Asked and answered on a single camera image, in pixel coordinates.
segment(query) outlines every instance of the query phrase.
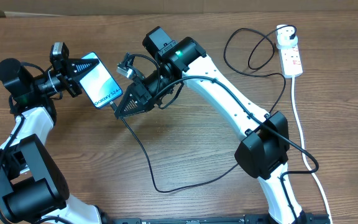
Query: wooden surface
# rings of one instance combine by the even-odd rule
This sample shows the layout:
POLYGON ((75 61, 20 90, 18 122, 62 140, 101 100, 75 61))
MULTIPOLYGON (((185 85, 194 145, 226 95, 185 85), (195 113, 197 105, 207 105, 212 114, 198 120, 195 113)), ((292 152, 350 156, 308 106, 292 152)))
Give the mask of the wooden surface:
MULTIPOLYGON (((319 161, 318 177, 326 191, 335 223, 358 223, 358 11, 240 13, 158 16, 94 16, 0 19, 0 61, 15 57, 47 68, 50 46, 65 41, 70 56, 95 51, 123 89, 130 84, 115 72, 125 52, 147 54, 146 33, 162 26, 176 40, 193 37, 220 71, 254 103, 269 109, 282 89, 280 77, 249 78, 223 62, 223 47, 240 27, 264 33, 277 24, 298 27, 304 74, 297 78, 296 100, 306 148, 319 161)), ((239 69, 259 37, 241 33, 227 57, 239 69)), ((252 64, 271 54, 265 43, 252 64)), ((145 74, 149 62, 135 65, 145 74)), ((279 72, 278 55, 260 72, 279 72)), ((299 142, 290 101, 290 80, 278 104, 289 120, 290 138, 299 142)), ((9 93, 0 82, 0 144, 12 130, 9 93)), ((63 172, 70 192, 99 205, 112 217, 221 217, 267 213, 257 180, 236 168, 204 187, 175 194, 157 193, 145 157, 112 110, 96 110, 85 94, 56 101, 57 125, 46 147, 63 172)), ((221 175, 236 161, 238 140, 228 124, 200 96, 184 88, 166 110, 154 109, 128 119, 149 152, 158 187, 167 190, 221 175)), ((305 169, 300 153, 288 152, 290 170, 305 169)), ((324 205, 309 175, 290 177, 298 202, 306 212, 324 213, 324 205)))

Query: plug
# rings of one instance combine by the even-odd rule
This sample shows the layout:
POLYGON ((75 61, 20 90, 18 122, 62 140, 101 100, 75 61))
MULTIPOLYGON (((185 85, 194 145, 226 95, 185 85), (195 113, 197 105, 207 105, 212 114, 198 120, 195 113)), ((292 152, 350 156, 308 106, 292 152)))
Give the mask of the plug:
POLYGON ((277 49, 289 49, 298 44, 298 37, 296 36, 294 27, 284 27, 285 24, 281 24, 277 26, 276 30, 276 47, 277 49))
POLYGON ((290 40, 290 36, 293 35, 293 27, 284 27, 276 31, 278 48, 278 55, 280 56, 280 63, 282 73, 285 78, 292 78, 300 76, 303 73, 301 57, 298 48, 298 37, 295 36, 293 40, 290 40))

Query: white power strip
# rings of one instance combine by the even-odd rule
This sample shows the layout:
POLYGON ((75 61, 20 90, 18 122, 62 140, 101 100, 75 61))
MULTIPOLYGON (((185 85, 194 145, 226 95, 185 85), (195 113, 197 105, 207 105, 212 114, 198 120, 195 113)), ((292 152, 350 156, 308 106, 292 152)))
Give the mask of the white power strip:
POLYGON ((289 36, 292 35, 293 32, 294 31, 292 27, 286 27, 276 31, 277 47, 280 47, 280 49, 278 50, 278 55, 280 56, 282 73, 285 78, 297 77, 303 73, 301 57, 298 48, 298 37, 295 37, 296 42, 287 42, 288 45, 279 44, 279 42, 282 43, 282 39, 280 39, 280 41, 278 39, 279 36, 281 38, 283 36, 289 38, 289 36))

